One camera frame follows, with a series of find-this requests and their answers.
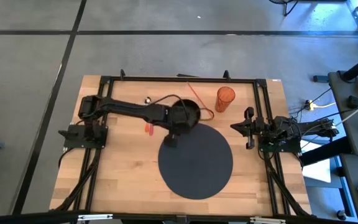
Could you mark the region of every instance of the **orange plastic cup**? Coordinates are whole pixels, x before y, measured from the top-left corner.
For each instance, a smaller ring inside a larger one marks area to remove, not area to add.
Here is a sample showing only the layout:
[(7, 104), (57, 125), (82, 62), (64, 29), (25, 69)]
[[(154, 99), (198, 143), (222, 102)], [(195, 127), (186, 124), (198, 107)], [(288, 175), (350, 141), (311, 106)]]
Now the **orange plastic cup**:
[(215, 110), (222, 113), (230, 105), (230, 103), (235, 99), (236, 93), (230, 87), (224, 86), (218, 90), (216, 96)]

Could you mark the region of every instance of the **wooden table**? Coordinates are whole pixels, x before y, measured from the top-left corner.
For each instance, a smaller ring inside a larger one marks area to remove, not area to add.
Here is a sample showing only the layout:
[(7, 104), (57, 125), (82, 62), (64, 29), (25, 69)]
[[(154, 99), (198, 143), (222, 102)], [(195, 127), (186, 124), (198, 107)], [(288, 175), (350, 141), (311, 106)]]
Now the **wooden table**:
[[(100, 76), (84, 76), (73, 122), (79, 120), (78, 108), (82, 97), (98, 92)], [(214, 110), (216, 92), (229, 86), (236, 92), (236, 99), (223, 113), (215, 112), (212, 121), (203, 121), (218, 130), (228, 141), (233, 154), (233, 171), (225, 188), (213, 197), (191, 200), (173, 193), (163, 181), (158, 169), (158, 150), (167, 130), (154, 127), (154, 135), (145, 133), (145, 121), (118, 114), (109, 114), (106, 147), (102, 150), (92, 212), (155, 213), (188, 215), (263, 215), (271, 216), (269, 188), (265, 164), (257, 150), (246, 150), (247, 138), (229, 127), (244, 120), (244, 110), (255, 107), (251, 84), (243, 83), (190, 83), (204, 104)], [(283, 86), (280, 80), (267, 80), (273, 117), (288, 116)], [(176, 94), (200, 104), (185, 82), (137, 82), (115, 81), (112, 98), (142, 104), (146, 96), (152, 100), (168, 94)], [(172, 105), (177, 99), (169, 98), (161, 103)], [(267, 117), (262, 89), (260, 100), (264, 118)], [(207, 118), (208, 113), (201, 115)], [(73, 190), (80, 176), (84, 149), (74, 149), (62, 160), (50, 208), (59, 206)], [(311, 212), (300, 163), (293, 154), (281, 153), (285, 183), (296, 201)], [(87, 188), (83, 191), (81, 206), (84, 207)], [(276, 187), (279, 211), (282, 200)]]

